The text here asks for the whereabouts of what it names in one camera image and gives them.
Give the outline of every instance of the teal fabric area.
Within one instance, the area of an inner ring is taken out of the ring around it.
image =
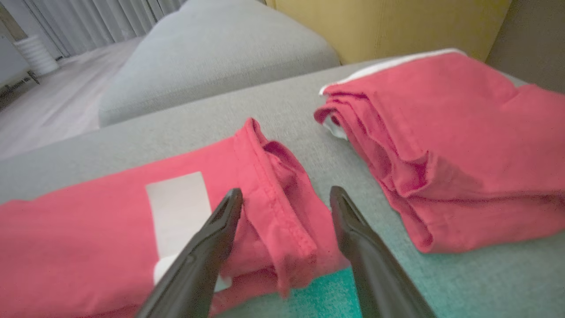
[[[288,299],[270,294],[217,316],[273,318],[361,318],[351,268],[322,276],[304,289],[292,290]]]

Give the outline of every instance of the brown wall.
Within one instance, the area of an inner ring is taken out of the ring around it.
[[[565,93],[565,0],[514,0],[486,62]]]

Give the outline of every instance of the gray upholstery fabric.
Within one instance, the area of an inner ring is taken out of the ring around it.
[[[318,125],[323,84],[363,66],[348,65],[181,105],[0,162],[0,203],[192,151],[232,136],[247,117],[284,143],[329,205],[343,186],[428,299],[438,317],[565,317],[565,233],[463,254],[423,255],[350,144]],[[335,289],[336,299],[346,298]],[[316,317],[276,296],[254,299],[222,317]]]
[[[257,1],[188,0],[115,76],[100,125],[335,66],[323,38]]]

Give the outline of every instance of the curtain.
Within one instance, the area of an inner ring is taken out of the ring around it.
[[[65,57],[143,36],[185,0],[24,0]]]

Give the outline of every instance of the folded red cloth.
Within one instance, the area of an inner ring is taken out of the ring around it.
[[[350,140],[414,245],[464,252],[563,230],[565,96],[459,53],[402,59],[326,87],[314,117]]]
[[[331,213],[297,159],[249,119],[208,147],[0,206],[0,316],[131,317],[158,261],[149,183],[201,171],[210,204],[241,188],[244,205],[212,314],[288,294],[344,267]]]

